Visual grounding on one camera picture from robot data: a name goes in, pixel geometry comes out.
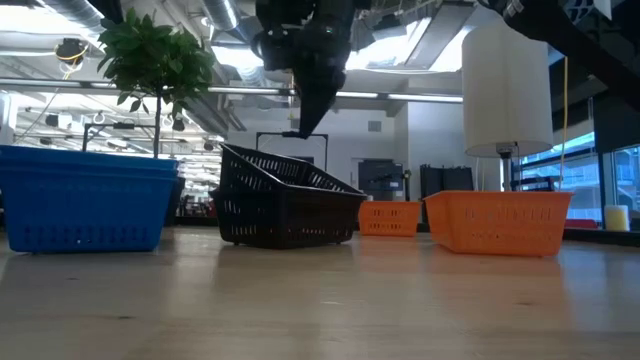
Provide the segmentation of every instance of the wire basket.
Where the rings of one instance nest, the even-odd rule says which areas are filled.
[[[9,246],[34,253],[153,250],[176,168],[173,160],[0,146]]]
[[[360,206],[360,234],[413,237],[418,231],[419,202],[365,201]]]
[[[425,198],[432,239],[458,253],[551,256],[572,193],[442,191]]]
[[[283,249],[351,239],[363,193],[306,161],[222,149],[215,207],[225,241]]]

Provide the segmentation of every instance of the blue basket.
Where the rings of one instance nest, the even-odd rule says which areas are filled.
[[[153,250],[176,168],[173,160],[0,146],[9,246],[18,252]]]

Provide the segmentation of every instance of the window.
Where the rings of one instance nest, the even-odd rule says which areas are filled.
[[[602,221],[598,156],[593,148],[594,140],[594,134],[589,133],[565,144],[562,190],[574,193],[567,213],[568,219]],[[523,157],[522,166],[514,168],[514,178],[557,177],[554,186],[558,189],[561,152],[562,145],[556,145],[549,151]],[[522,190],[532,190],[533,187],[535,186],[523,186]]]
[[[618,150],[614,153],[616,203],[629,207],[629,217],[640,217],[640,146]]]

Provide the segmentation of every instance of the yellow cable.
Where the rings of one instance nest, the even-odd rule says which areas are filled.
[[[560,154],[560,186],[564,180],[564,147],[567,143],[567,124],[569,123],[569,57],[564,58],[564,127],[562,130],[562,153]]]
[[[76,66],[76,62],[77,62],[77,61],[78,61],[78,58],[75,58],[75,59],[73,60],[73,65],[71,65],[71,66],[73,66],[73,67],[74,67],[74,70],[75,70],[75,66]],[[62,78],[62,80],[68,80],[68,79],[69,79],[69,76],[71,76],[71,74],[73,74],[73,73],[74,73],[74,71],[73,71],[73,70],[69,70],[68,72],[64,73],[64,77]]]
[[[66,58],[58,56],[58,55],[56,55],[56,57],[58,59],[60,59],[60,60],[75,60],[75,59],[79,58],[80,56],[84,55],[84,53],[86,53],[88,49],[89,49],[89,45],[85,46],[84,49],[79,54],[76,54],[76,55],[73,55],[73,56],[70,56],[70,57],[66,57]],[[58,45],[56,45],[56,47],[53,48],[53,52],[55,53],[56,51],[58,51]]]

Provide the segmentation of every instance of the wooden table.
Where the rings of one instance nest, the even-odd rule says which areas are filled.
[[[640,252],[451,254],[364,238],[292,251],[217,230],[157,253],[0,252],[0,359],[640,359]]]

